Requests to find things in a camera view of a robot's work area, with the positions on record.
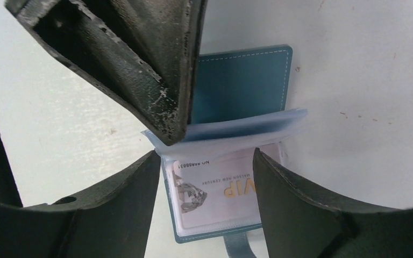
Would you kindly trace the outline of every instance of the white surface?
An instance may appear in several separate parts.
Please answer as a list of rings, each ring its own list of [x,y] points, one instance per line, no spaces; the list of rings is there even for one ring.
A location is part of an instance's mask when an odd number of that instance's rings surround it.
[[[45,53],[2,2],[0,132],[25,205],[79,191],[152,149],[133,115]],[[413,206],[413,1],[210,0],[202,53],[279,44],[294,49],[288,108],[310,112],[288,142],[290,167],[340,194]],[[250,239],[265,257],[261,231]],[[221,238],[175,243],[160,182],[146,256],[226,252]]]

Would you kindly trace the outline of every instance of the diamond graphic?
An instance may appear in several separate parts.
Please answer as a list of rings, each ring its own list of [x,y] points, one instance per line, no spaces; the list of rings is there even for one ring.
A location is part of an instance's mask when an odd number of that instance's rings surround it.
[[[184,183],[183,178],[175,175],[176,188],[181,204],[181,212],[186,213],[202,206],[207,198],[207,193],[190,183]]]

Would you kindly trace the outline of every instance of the card holder strap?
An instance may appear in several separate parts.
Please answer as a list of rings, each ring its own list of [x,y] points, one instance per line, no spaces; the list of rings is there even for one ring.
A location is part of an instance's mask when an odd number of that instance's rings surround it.
[[[251,250],[246,232],[224,236],[229,258],[256,258]]]

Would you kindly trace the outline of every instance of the blue leather cover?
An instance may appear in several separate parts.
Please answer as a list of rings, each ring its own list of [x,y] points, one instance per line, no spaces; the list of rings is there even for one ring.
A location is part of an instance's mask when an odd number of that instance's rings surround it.
[[[194,87],[192,124],[235,120],[284,110],[292,48],[275,46],[200,57]],[[168,182],[163,172],[177,243],[222,237],[261,228],[261,224],[178,236]]]

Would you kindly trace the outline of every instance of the hole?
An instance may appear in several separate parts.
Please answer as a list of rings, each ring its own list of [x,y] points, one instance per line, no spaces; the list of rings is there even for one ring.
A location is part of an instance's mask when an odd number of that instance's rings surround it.
[[[73,196],[67,196],[67,197],[64,197],[64,198],[59,199],[58,201],[56,201],[56,202],[53,203],[53,204],[66,204],[66,203],[74,202],[74,201],[76,201],[76,200],[77,200],[77,198],[75,198],[75,197],[73,197]]]
[[[56,26],[56,28],[60,28],[64,25],[64,22],[61,20],[54,20],[54,26]]]

